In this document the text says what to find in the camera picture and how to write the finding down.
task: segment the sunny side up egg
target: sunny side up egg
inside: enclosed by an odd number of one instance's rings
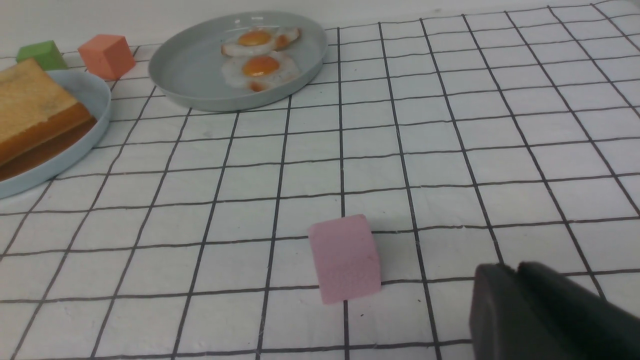
[[[300,37],[298,28],[251,28],[222,44],[222,55],[256,56],[281,50]]]
[[[282,85],[300,75],[295,61],[285,53],[277,51],[260,56],[229,58],[221,70],[229,86],[254,92]]]

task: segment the light blue plate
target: light blue plate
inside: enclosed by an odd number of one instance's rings
[[[0,181],[0,199],[42,184],[82,159],[104,135],[111,118],[111,89],[97,76],[78,70],[47,71],[50,77],[80,101],[98,122],[55,158],[11,179]]]
[[[254,26],[300,28],[300,38],[282,50],[300,68],[300,76],[261,92],[228,86],[220,72],[227,57],[220,45]],[[313,20],[286,12],[245,12],[194,25],[167,40],[149,62],[149,76],[169,100],[201,111],[237,111],[271,104],[297,92],[323,66],[328,42]]]

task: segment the pink cube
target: pink cube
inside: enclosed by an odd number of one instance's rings
[[[380,257],[364,215],[314,224],[308,234],[323,304],[380,291]]]

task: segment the black grid line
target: black grid line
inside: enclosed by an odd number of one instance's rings
[[[269,265],[267,267],[267,279],[264,285],[264,300],[262,302],[262,315],[260,316],[260,328],[258,332],[258,344],[255,351],[255,360],[260,360],[262,352],[262,342],[264,341],[264,326],[267,320],[267,306],[269,304],[269,287],[271,285],[271,272],[273,270],[273,254],[276,247],[276,233],[278,231],[278,212],[280,211],[280,198],[282,195],[282,178],[284,176],[285,155],[287,154],[287,132],[289,131],[289,118],[291,116],[291,98],[289,96],[289,107],[287,109],[287,120],[284,126],[284,137],[282,139],[282,160],[280,161],[280,175],[278,178],[278,192],[275,199],[275,210],[273,212],[273,231],[271,234],[271,247],[269,248]]]
[[[238,118],[240,117],[240,112],[236,113],[236,119],[234,121],[234,126],[231,129],[231,138],[229,139],[229,145],[227,147],[227,153],[225,155],[224,162],[222,163],[222,168],[220,170],[220,176],[218,178],[218,185],[216,187],[216,193],[214,194],[213,201],[211,204],[211,210],[209,211],[209,217],[207,218],[207,225],[205,226],[204,235],[202,236],[202,242],[200,244],[200,251],[198,253],[198,259],[196,260],[196,266],[193,270],[193,276],[191,279],[191,285],[189,286],[189,293],[187,294],[187,299],[184,303],[184,310],[182,311],[182,317],[180,318],[180,324],[178,325],[178,333],[175,337],[175,344],[173,346],[172,359],[175,359],[176,354],[178,353],[178,348],[180,346],[180,339],[182,337],[182,330],[184,328],[184,323],[187,319],[187,312],[189,311],[189,305],[191,303],[191,297],[194,294],[196,280],[198,279],[198,272],[200,271],[200,263],[202,261],[202,255],[204,253],[204,248],[207,244],[207,238],[209,237],[209,229],[211,228],[211,221],[213,219],[213,214],[216,210],[216,203],[218,201],[218,195],[220,194],[220,188],[222,186],[222,179],[225,175],[225,166],[227,165],[227,161],[229,160],[229,154],[231,153],[231,146],[233,144],[233,137],[236,133],[236,128],[238,124]]]
[[[615,270],[595,270],[593,274],[600,275],[618,275],[618,274],[640,274],[640,268],[624,268]],[[578,277],[589,276],[589,272],[560,272],[559,274],[566,277]],[[382,286],[395,285],[395,284],[442,284],[450,282],[469,282],[475,278],[469,277],[444,277],[438,279],[394,279],[382,282]],[[193,291],[185,293],[161,293],[161,294],[126,294],[115,296],[101,296],[101,297],[66,297],[56,299],[46,299],[43,304],[54,304],[59,302],[93,302],[93,301],[105,301],[105,300],[119,300],[119,299],[168,299],[176,297],[204,297],[211,295],[228,295],[228,294],[240,294],[240,293],[261,293],[263,291],[295,291],[295,290],[317,290],[318,285],[295,285],[295,286],[273,286],[269,288],[243,288],[232,290],[216,290],[216,291]],[[0,300],[0,304],[39,304],[40,300],[35,299],[4,299]]]
[[[597,59],[597,60],[614,60],[614,59],[625,59],[625,58],[638,58],[640,57],[640,54],[637,55],[625,55],[625,56],[616,56],[616,57],[611,57],[611,58],[605,58],[605,59]],[[585,60],[571,60],[571,61],[557,61],[554,63],[577,63],[577,62],[585,62],[585,61],[589,61],[587,59]],[[503,67],[493,67],[492,69],[510,69],[510,68],[514,68],[514,67],[530,67],[530,66],[536,66],[537,64],[529,64],[529,65],[512,65],[512,66],[503,66]],[[449,72],[461,72],[461,71],[474,71],[474,70],[485,70],[482,68],[478,68],[478,69],[464,69],[464,70],[451,70]],[[392,79],[398,79],[398,78],[412,78],[415,76],[428,76],[428,75],[436,75],[436,72],[423,72],[423,73],[416,73],[416,74],[407,74],[407,75],[396,75],[396,76],[390,76],[390,78]],[[345,81],[341,81],[341,83],[360,83],[360,82],[364,82],[364,81],[372,81],[372,80],[385,80],[386,77],[378,77],[378,78],[367,78],[367,79],[357,79],[357,80],[345,80]],[[585,82],[585,83],[579,83],[579,84],[562,84],[562,85],[556,85],[557,87],[567,87],[567,86],[576,86],[576,85],[597,85],[597,84],[610,84],[610,83],[628,83],[631,81],[640,81],[640,78],[632,78],[632,79],[624,79],[624,80],[609,80],[609,81],[589,81],[589,82]],[[322,83],[312,83],[309,84],[307,86],[316,86],[316,85],[328,85],[328,84],[337,84],[337,81],[325,81]],[[541,89],[541,88],[553,88],[553,86],[550,85],[536,85],[536,86],[517,86],[517,87],[513,87],[513,88],[503,88],[503,91],[512,91],[512,90],[528,90],[528,89]],[[468,94],[481,94],[481,93],[486,93],[486,92],[495,92],[495,90],[492,89],[486,89],[486,90],[472,90],[472,91],[462,91],[462,92],[452,92],[449,93],[448,96],[455,96],[455,95],[468,95]],[[165,95],[155,95],[152,97],[166,97]],[[398,99],[400,100],[405,100],[405,99],[432,99],[432,98],[436,98],[436,97],[444,97],[444,95],[426,95],[426,96],[420,96],[420,97],[409,97],[409,98],[404,98],[404,99]],[[147,96],[130,96],[130,97],[119,97],[117,99],[114,100],[131,100],[131,99],[146,99]],[[348,102],[346,104],[357,104],[357,102]],[[275,111],[275,110],[283,110],[283,109],[269,109],[269,110],[264,110],[264,111]]]
[[[456,339],[447,340],[440,343],[443,347],[471,344],[471,339]],[[432,342],[412,342],[412,343],[395,343],[395,344],[361,344],[353,345],[353,350],[374,350],[374,349],[397,349],[397,348],[412,348],[412,347],[432,347]],[[344,346],[336,345],[330,347],[304,347],[304,348],[266,348],[263,350],[264,354],[304,354],[314,352],[329,352],[344,350]],[[191,359],[195,357],[205,356],[238,356],[238,355],[250,355],[254,354],[255,350],[229,350],[229,351],[204,351],[204,352],[183,352],[176,354],[176,358]],[[96,356],[94,360],[118,360],[118,359],[169,359],[173,354],[142,354],[142,355],[116,355],[116,356]],[[55,357],[55,358],[40,358],[40,359],[27,359],[27,360],[86,360],[85,357]]]
[[[344,141],[342,136],[342,64],[340,53],[340,28],[336,29],[336,36],[338,41],[338,127],[340,134],[340,216],[346,216],[346,209],[344,203]],[[343,331],[344,331],[344,360],[349,360],[351,355],[349,353],[349,302],[345,300],[342,303],[343,312]]]
[[[589,143],[589,140],[583,140],[580,142],[571,142],[571,143]],[[517,145],[511,147],[497,147],[497,148],[485,148],[485,149],[526,149],[526,145]],[[412,154],[443,154],[443,153],[461,153],[461,151],[433,151],[433,152],[406,152],[405,155]],[[388,158],[393,156],[399,156],[400,154],[391,154],[384,156],[366,156],[359,157],[358,159],[363,158]],[[332,160],[319,160],[314,162],[326,162],[326,161],[338,161],[339,159]],[[265,164],[256,164],[251,166],[259,166],[259,165],[277,165],[272,163]],[[219,169],[220,167],[215,168],[205,168],[205,169],[196,169],[196,170],[214,170]],[[196,170],[180,170],[180,172],[189,172]],[[161,174],[159,172],[142,172],[135,174]],[[475,186],[490,186],[490,185],[505,185],[505,184],[540,184],[545,181],[548,183],[559,183],[559,182],[567,182],[567,181],[581,181],[581,180],[593,180],[593,179],[616,179],[617,177],[627,177],[627,176],[640,176],[640,172],[629,172],[622,174],[614,174],[614,175],[597,175],[597,176],[582,176],[582,177],[562,177],[557,179],[545,179],[545,180],[509,180],[509,181],[489,181],[482,183],[472,183],[472,184],[422,184],[422,185],[411,185],[409,189],[418,189],[418,188],[474,188]],[[374,193],[374,192],[386,192],[392,190],[405,190],[407,187],[390,187],[390,188],[372,188],[368,190],[358,190],[358,191],[350,191],[344,192],[345,195],[358,195],[364,193]],[[330,193],[316,193],[316,194],[308,194],[308,195],[290,195],[290,196],[281,196],[281,199],[309,199],[315,197],[326,197],[326,196],[339,196],[341,193],[339,192],[330,192]],[[246,199],[227,199],[227,200],[218,200],[217,203],[231,203],[231,202],[254,202],[254,201],[262,201],[262,200],[276,200],[276,197],[257,197],[257,198],[246,198]],[[108,206],[101,208],[90,208],[90,209],[80,209],[80,210],[39,210],[39,211],[30,211],[30,212],[17,212],[17,213],[1,213],[2,216],[14,216],[14,215],[25,215],[26,213],[38,214],[38,213],[63,213],[63,214],[73,214],[73,213],[91,213],[94,211],[103,211],[103,210],[132,210],[132,209],[148,209],[148,208],[166,208],[172,206],[187,206],[187,205],[210,205],[213,201],[203,201],[203,202],[173,202],[166,204],[153,204],[151,206]],[[0,254],[0,258],[10,256],[10,254]]]
[[[588,220],[568,220],[569,224],[595,224],[602,222],[620,222],[620,221],[635,221],[640,220],[640,217],[618,217],[618,218],[596,218],[596,219],[588,219]],[[557,221],[548,221],[548,222],[532,222],[532,223],[512,223],[512,224],[500,224],[494,225],[494,229],[506,229],[513,227],[536,227],[536,226],[549,226],[549,225],[564,225],[564,222],[561,220]],[[428,231],[434,229],[487,229],[485,225],[433,225],[427,227],[418,227],[418,231]],[[374,234],[403,234],[403,233],[412,233],[413,229],[404,229],[404,230],[390,230],[390,231],[373,231]],[[307,236],[279,236],[275,238],[275,241],[284,241],[284,240],[300,240],[306,239]],[[242,239],[242,240],[229,240],[229,241],[207,241],[205,245],[225,245],[225,244],[236,244],[236,243],[255,243],[255,242],[266,242],[271,241],[272,238],[252,238],[252,239]],[[137,246],[136,249],[167,249],[167,248],[181,248],[181,247],[194,247],[201,245],[201,242],[197,243],[167,243],[167,244],[153,244],[153,245],[140,245]],[[123,251],[123,250],[132,250],[133,247],[113,247],[113,248],[96,248],[96,249],[70,249],[68,251],[69,254],[86,254],[86,253],[94,253],[94,252],[111,252],[111,251]],[[41,254],[52,254],[52,253],[62,253],[66,252],[65,249],[49,249],[49,250],[39,250],[33,252],[16,252],[11,254],[6,254],[4,257],[6,258],[14,258],[14,257],[24,257],[24,256],[35,256]]]
[[[424,260],[422,258],[422,247],[420,244],[420,234],[418,231],[418,223],[415,217],[415,209],[413,208],[413,197],[411,194],[409,176],[406,172],[406,162],[404,160],[402,136],[400,135],[400,127],[398,126],[398,117],[396,114],[396,103],[394,102],[394,91],[389,77],[389,64],[387,61],[387,52],[385,49],[385,41],[383,40],[382,24],[378,23],[378,30],[380,31],[380,45],[382,46],[382,56],[385,58],[385,71],[387,73],[387,84],[389,87],[389,99],[391,100],[391,111],[394,116],[394,124],[396,125],[396,136],[398,141],[398,150],[400,152],[400,161],[402,164],[402,171],[404,176],[404,185],[406,187],[406,197],[409,203],[409,211],[411,213],[411,223],[413,227],[413,239],[415,240],[415,251],[418,257],[418,266],[420,268],[420,276],[423,280],[424,298],[426,299],[427,312],[429,314],[429,326],[431,328],[431,335],[433,337],[433,346],[436,353],[437,360],[442,360],[442,353],[440,351],[440,344],[438,343],[438,330],[436,328],[435,314],[433,311],[433,304],[431,303],[431,295],[429,293],[429,286],[426,282],[427,275],[424,269]]]
[[[147,99],[145,105],[143,106],[143,109],[140,110],[140,115],[138,116],[138,118],[140,118],[142,116],[143,111],[145,111],[144,107],[146,107],[146,105],[148,104],[149,99],[151,98],[151,95],[153,95],[155,90],[156,90],[155,87],[153,88],[153,90],[151,90],[151,93],[149,94],[149,98]],[[134,124],[134,126],[131,127],[131,130],[127,134],[127,137],[129,137],[131,135],[131,133],[133,132],[134,128],[135,128],[135,124]],[[104,186],[107,183],[107,180],[109,179],[109,171],[111,171],[111,169],[113,169],[113,165],[115,164],[117,159],[120,157],[123,149],[124,149],[124,146],[122,146],[120,148],[120,150],[118,151],[118,155],[116,155],[116,158],[111,162],[111,164],[109,166],[109,170],[107,171],[107,174],[104,176],[104,179],[102,180],[102,184],[100,185],[100,188],[98,189],[95,197],[93,198],[93,202],[92,202],[92,204],[90,206],[90,209],[95,207],[96,203],[98,202],[98,198],[100,197],[100,195],[102,193],[102,190],[104,189]],[[13,351],[13,354],[11,355],[11,360],[15,360],[18,352],[20,351],[20,348],[22,347],[22,344],[24,344],[24,340],[26,339],[27,334],[29,333],[29,330],[31,329],[31,326],[33,325],[33,322],[35,321],[35,318],[38,315],[38,312],[40,311],[40,309],[42,308],[42,305],[44,304],[43,301],[47,298],[51,288],[53,287],[54,282],[56,281],[56,278],[58,277],[58,274],[60,274],[60,270],[62,269],[62,266],[65,264],[65,260],[67,259],[68,251],[73,247],[73,244],[74,244],[74,242],[76,240],[76,237],[77,237],[78,233],[80,232],[80,228],[82,228],[82,226],[84,225],[84,222],[86,221],[88,216],[89,216],[89,212],[87,212],[84,215],[83,219],[80,221],[80,224],[76,228],[76,231],[74,232],[73,236],[71,237],[71,240],[69,241],[69,244],[67,245],[67,249],[65,250],[65,253],[62,256],[62,259],[60,260],[60,263],[58,264],[58,267],[57,267],[56,271],[54,272],[54,275],[52,276],[51,281],[49,281],[49,284],[47,285],[47,288],[44,291],[44,294],[42,295],[42,298],[40,299],[40,302],[36,306],[36,309],[33,311],[33,314],[31,315],[31,318],[29,319],[29,322],[27,323],[26,328],[22,332],[22,336],[20,337],[20,340],[18,341],[18,344],[16,345],[15,350]]]
[[[189,120],[189,115],[191,114],[191,109],[189,109],[187,111],[187,114],[184,117],[184,121],[182,123],[182,127],[180,128],[180,133],[183,132],[185,126],[187,125],[187,121]],[[160,177],[160,182],[158,182],[158,186],[156,188],[156,192],[154,194],[153,199],[151,200],[151,205],[153,206],[153,204],[156,203],[156,200],[158,198],[158,195],[160,194],[160,190],[162,188],[162,185],[164,183],[164,179],[166,178],[167,172],[166,170],[169,169],[169,166],[171,164],[171,160],[173,158],[173,154],[175,154],[175,150],[178,147],[178,143],[176,142],[173,145],[173,149],[171,151],[171,154],[169,155],[169,158],[166,161],[166,165],[164,167],[165,172],[162,174],[162,176]],[[113,296],[117,296],[118,292],[120,291],[120,288],[122,287],[122,283],[124,282],[124,278],[127,275],[127,271],[129,269],[129,266],[131,265],[131,261],[133,260],[133,256],[136,253],[136,247],[138,246],[138,243],[140,242],[140,238],[142,237],[142,232],[144,231],[145,225],[147,224],[147,220],[149,219],[149,216],[151,215],[151,211],[152,211],[152,206],[149,207],[149,209],[147,210],[147,213],[145,214],[145,218],[144,220],[142,220],[142,224],[140,225],[140,229],[138,230],[138,235],[136,237],[136,241],[133,244],[133,247],[131,249],[131,251],[129,252],[129,257],[127,258],[127,262],[124,266],[124,269],[122,270],[122,274],[120,275],[120,279],[118,280],[118,285],[116,286],[114,292],[113,292]],[[109,302],[109,307],[107,308],[107,313],[104,315],[104,319],[102,320],[102,324],[100,325],[100,331],[98,332],[98,336],[95,339],[95,343],[93,345],[93,350],[91,351],[91,357],[95,357],[97,351],[98,351],[98,347],[100,346],[100,340],[102,339],[102,335],[104,334],[104,329],[107,326],[107,322],[109,321],[109,317],[111,315],[111,312],[113,310],[113,305],[115,304],[115,299],[113,299],[112,301]]]
[[[624,15],[618,15],[618,16],[614,16],[612,17],[612,19],[618,18],[618,17],[629,17],[629,16],[640,16],[640,14],[624,14]],[[571,20],[571,21],[565,21],[565,24],[578,24],[578,23],[583,23],[583,22],[601,22],[601,21],[606,21],[607,19],[591,19],[591,20]],[[518,28],[520,29],[527,29],[527,28],[539,28],[542,26],[549,26],[549,25],[558,25],[558,22],[546,22],[544,24],[533,24],[533,25],[521,25],[518,26]],[[485,31],[499,31],[499,30],[511,30],[513,29],[513,27],[509,26],[509,27],[503,27],[503,28],[486,28],[486,29],[475,29],[474,32],[476,33],[482,33]],[[434,33],[430,33],[429,36],[433,36],[433,35],[448,35],[448,34],[466,34],[468,33],[468,31],[466,30],[459,30],[459,31],[437,31]],[[413,35],[413,36],[405,36],[405,37],[395,37],[395,38],[384,38],[384,41],[395,41],[395,40],[405,40],[405,39],[410,39],[410,38],[422,38],[422,35]],[[352,45],[352,44],[362,44],[362,43],[367,43],[367,42],[376,42],[379,41],[378,39],[369,39],[369,40],[357,40],[357,41],[350,41],[350,42],[344,42],[342,43],[342,45]],[[338,44],[329,44],[329,46],[337,46]]]
[[[596,3],[594,3],[595,5],[598,4],[602,4],[602,3],[608,3],[611,1],[615,1],[615,0],[602,0],[602,1],[598,1]],[[591,4],[574,4],[574,5],[555,5],[554,8],[557,9],[565,9],[565,8],[584,8],[584,7],[588,7],[591,6]],[[511,10],[509,12],[511,13],[520,13],[520,12],[533,12],[536,10],[544,10],[547,7],[540,7],[540,8],[527,8],[527,9],[517,9],[517,10]],[[497,12],[476,12],[473,14],[469,14],[469,15],[497,15],[497,14],[501,14],[503,13],[503,11],[497,11]],[[421,20],[433,20],[433,19],[453,19],[455,17],[459,17],[460,15],[445,15],[445,16],[432,16],[432,17],[423,17],[421,18]],[[383,21],[383,22],[379,22],[379,24],[410,24],[412,22],[418,22],[419,20],[404,20],[404,21]],[[377,23],[374,24],[359,24],[359,25],[350,25],[350,26],[342,26],[341,29],[353,29],[353,28],[363,28],[365,26],[373,26],[376,25]],[[326,30],[335,30],[336,28],[328,28]]]
[[[627,34],[625,34],[625,32],[624,32],[624,31],[622,31],[622,30],[620,29],[620,27],[619,27],[619,26],[618,26],[618,25],[613,21],[613,19],[618,18],[618,17],[620,17],[620,16],[611,16],[611,17],[610,17],[610,16],[607,16],[607,14],[605,14],[605,13],[604,13],[604,12],[603,12],[599,7],[598,7],[598,6],[596,6],[596,4],[591,4],[591,5],[592,5],[592,7],[593,7],[597,12],[599,12],[599,13],[600,13],[604,18],[605,18],[604,20],[609,21],[609,23],[610,23],[611,25],[613,25],[613,27],[614,27],[614,28],[616,28],[616,30],[618,30],[618,32],[619,32],[619,33],[620,33],[620,34],[621,34],[625,39],[627,39],[627,41],[628,41],[628,42],[629,42],[633,47],[635,47],[635,49],[636,49],[636,50],[640,51],[640,46],[636,45],[636,43],[635,43],[635,42],[631,41],[631,38],[629,38],[629,36],[628,36]]]
[[[429,50],[432,50],[433,48],[431,47],[431,41],[429,40],[429,35],[427,34],[427,29],[424,25],[424,21],[420,22],[422,25],[422,32],[424,33],[424,38],[427,42],[427,46],[429,47]],[[435,58],[435,56],[432,55],[431,60],[433,61],[433,66],[436,69],[436,71],[438,72],[438,62]],[[458,143],[460,145],[460,150],[462,153],[462,156],[465,159],[465,164],[467,166],[467,170],[469,172],[469,176],[471,178],[473,187],[474,187],[474,191],[476,192],[476,197],[478,200],[478,204],[480,205],[480,209],[482,210],[483,213],[483,217],[484,217],[484,221],[487,224],[487,228],[489,230],[489,234],[491,235],[491,239],[493,241],[493,247],[495,249],[495,254],[498,258],[498,261],[500,263],[504,263],[504,259],[502,258],[502,252],[500,251],[500,245],[498,244],[498,239],[495,236],[495,233],[493,231],[493,227],[491,224],[491,220],[489,219],[489,214],[487,213],[486,210],[486,206],[484,205],[484,200],[482,198],[482,194],[480,193],[480,187],[478,186],[477,180],[476,180],[476,175],[474,174],[473,171],[473,167],[471,166],[471,162],[469,161],[469,157],[467,154],[467,150],[465,148],[465,144],[464,141],[462,140],[462,134],[460,133],[460,129],[458,128],[458,123],[456,121],[456,117],[453,113],[453,109],[451,108],[451,104],[449,102],[449,95],[447,95],[447,89],[445,87],[444,84],[444,80],[442,79],[442,75],[438,73],[438,80],[440,81],[440,88],[442,89],[442,93],[445,97],[445,102],[447,103],[447,109],[449,110],[449,116],[451,117],[451,123],[456,131],[456,136],[458,137]]]
[[[629,107],[624,106],[622,108],[609,108],[609,109],[596,109],[595,111],[603,111],[603,110],[617,110],[617,109],[629,109]],[[508,116],[499,116],[499,117],[495,117],[495,118],[479,118],[479,119],[468,119],[468,120],[457,120],[457,121],[473,121],[473,120],[491,120],[491,119],[504,119],[504,118],[508,118]],[[412,127],[412,126],[419,126],[419,125],[426,125],[426,124],[446,124],[446,123],[450,123],[450,120],[432,120],[432,121],[421,121],[421,122],[413,122],[411,124],[399,124],[399,126],[402,127]],[[395,125],[393,124],[384,124],[384,125],[375,125],[375,126],[358,126],[358,127],[350,127],[347,129],[342,129],[342,131],[356,131],[356,130],[367,130],[367,129],[384,129],[386,127],[394,127]],[[322,133],[339,133],[340,129],[329,129],[329,130],[310,130],[310,131],[297,131],[297,132],[291,132],[289,133],[289,135],[307,135],[307,134],[322,134]],[[261,134],[261,135],[244,135],[244,136],[236,136],[237,139],[247,139],[247,138],[269,138],[269,137],[273,137],[273,136],[283,136],[284,133],[271,133],[271,134]],[[625,137],[616,137],[616,138],[604,138],[604,139],[597,139],[595,141],[599,141],[599,142],[606,142],[606,141],[612,141],[612,140],[631,140],[631,139],[635,139],[638,138],[638,136],[625,136]],[[221,137],[221,138],[202,138],[202,139],[189,139],[189,140],[178,140],[179,143],[191,143],[191,142],[196,142],[196,143],[202,143],[202,142],[209,142],[209,141],[216,141],[216,140],[229,140],[229,137],[225,136],[225,137]],[[162,144],[162,143],[174,143],[175,140],[158,140],[158,141],[149,141],[149,142],[129,142],[129,143],[125,143],[124,145],[154,145],[154,144]],[[552,143],[540,143],[540,144],[534,144],[535,146],[549,146],[549,145],[566,145],[567,142],[552,142]],[[104,146],[98,146],[98,147],[94,147],[94,149],[108,149],[111,147],[119,147],[122,146],[122,144],[113,144],[113,145],[104,145]],[[468,150],[472,151],[472,150],[487,150],[487,148],[469,148]],[[238,166],[238,167],[246,167],[246,166],[253,166],[252,164],[248,164],[248,165],[230,165],[230,166]],[[192,171],[192,170],[203,170],[205,168],[187,168],[187,169],[173,169],[173,170],[169,170],[170,172],[180,172],[180,171]],[[149,173],[154,173],[153,170],[144,170],[141,172],[126,172],[126,173],[122,173],[122,174],[149,174]],[[56,177],[55,179],[53,179],[54,181],[61,181],[61,180],[66,180],[66,179],[72,179],[74,177],[86,177],[86,176],[91,176],[91,175],[99,175],[99,173],[94,173],[94,174],[79,174],[79,175],[69,175],[69,176],[62,176],[62,177]]]
[[[507,108],[507,110],[509,111],[509,114],[511,115],[511,119],[513,121],[514,126],[518,130],[518,133],[520,134],[520,138],[522,139],[523,143],[525,144],[527,152],[529,153],[529,156],[531,157],[531,160],[533,161],[534,166],[536,167],[536,170],[540,174],[540,177],[542,178],[542,182],[545,185],[545,188],[547,189],[547,191],[549,193],[549,196],[550,196],[551,200],[553,201],[554,206],[557,209],[557,212],[560,214],[560,217],[562,218],[562,220],[564,222],[564,226],[566,227],[566,230],[569,232],[569,235],[570,235],[570,237],[571,237],[571,239],[573,241],[573,245],[575,246],[575,249],[576,249],[578,255],[580,256],[580,259],[582,260],[582,263],[584,264],[585,269],[589,273],[589,276],[591,277],[591,280],[593,281],[593,284],[595,285],[596,289],[598,290],[598,294],[600,295],[600,297],[603,298],[603,299],[606,299],[605,295],[604,295],[604,292],[602,291],[602,287],[600,286],[600,283],[598,282],[598,279],[596,279],[595,275],[593,274],[593,271],[591,270],[591,265],[589,265],[589,262],[587,261],[587,258],[584,255],[584,251],[582,250],[582,247],[580,246],[580,243],[578,242],[578,239],[576,238],[575,234],[573,233],[573,230],[571,229],[571,226],[567,222],[566,215],[565,215],[564,211],[562,210],[562,207],[560,206],[560,203],[558,202],[558,199],[557,199],[556,195],[553,193],[553,191],[551,189],[551,186],[549,185],[549,182],[547,181],[547,177],[546,177],[544,171],[542,171],[542,168],[540,167],[540,163],[538,163],[538,159],[536,159],[536,156],[534,155],[533,151],[531,150],[531,147],[529,146],[529,142],[527,140],[527,137],[524,135],[524,132],[520,128],[520,124],[518,123],[516,117],[514,116],[513,110],[511,109],[511,106],[509,105],[509,103],[507,102],[507,99],[504,96],[504,92],[501,90],[500,84],[496,80],[495,75],[493,74],[493,70],[489,66],[489,63],[487,62],[486,57],[484,56],[483,49],[480,48],[480,45],[477,42],[476,36],[475,36],[474,32],[471,30],[471,27],[469,26],[469,23],[467,21],[466,16],[462,15],[462,18],[464,19],[465,23],[467,24],[467,27],[469,28],[469,33],[471,34],[471,36],[474,39],[474,42],[476,43],[478,51],[480,52],[480,55],[482,56],[482,58],[484,60],[484,63],[486,65],[486,67],[487,67],[487,71],[490,73],[490,75],[491,75],[491,77],[493,79],[493,82],[495,83],[495,86],[497,87],[498,91],[500,92],[500,97],[502,98],[502,101],[504,102],[505,107]],[[520,30],[517,30],[517,31],[518,31],[518,34],[521,36],[522,41],[524,41],[526,43],[526,40],[522,36]],[[533,50],[531,50],[531,48],[529,48],[529,50],[531,51],[533,56],[535,56]],[[566,107],[571,110],[571,107],[569,106],[569,104],[566,101],[564,103],[565,103]]]
[[[27,217],[29,216],[29,214],[31,214],[34,209],[36,208],[36,206],[38,206],[38,204],[40,203],[40,201],[44,198],[44,195],[47,193],[47,190],[49,190],[49,188],[51,187],[51,185],[53,185],[53,180],[50,180],[49,183],[47,183],[47,186],[44,188],[44,190],[42,190],[42,193],[40,194],[40,196],[37,198],[37,200],[33,203],[33,205],[29,208],[29,210],[27,210],[24,213],[24,216],[22,217],[22,219],[20,220],[20,223],[18,224],[18,227],[16,228],[16,230],[13,232],[13,236],[11,237],[11,240],[9,240],[9,243],[6,244],[6,247],[3,250],[3,253],[0,256],[0,261],[2,261],[3,257],[7,254],[7,252],[9,251],[9,249],[11,249],[11,246],[13,245],[13,243],[15,242],[15,239],[18,237],[18,234],[20,233],[20,230],[22,229],[22,226],[24,226],[24,222],[27,220]]]

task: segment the bread slice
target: bread slice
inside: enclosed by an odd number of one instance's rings
[[[0,165],[0,181],[11,179],[14,176],[27,172],[53,159],[59,153],[67,150],[71,145],[82,139],[96,123],[97,121],[94,118],[90,118],[66,133],[42,143],[27,152],[23,152],[4,165]]]
[[[0,71],[0,166],[91,119],[34,59]]]

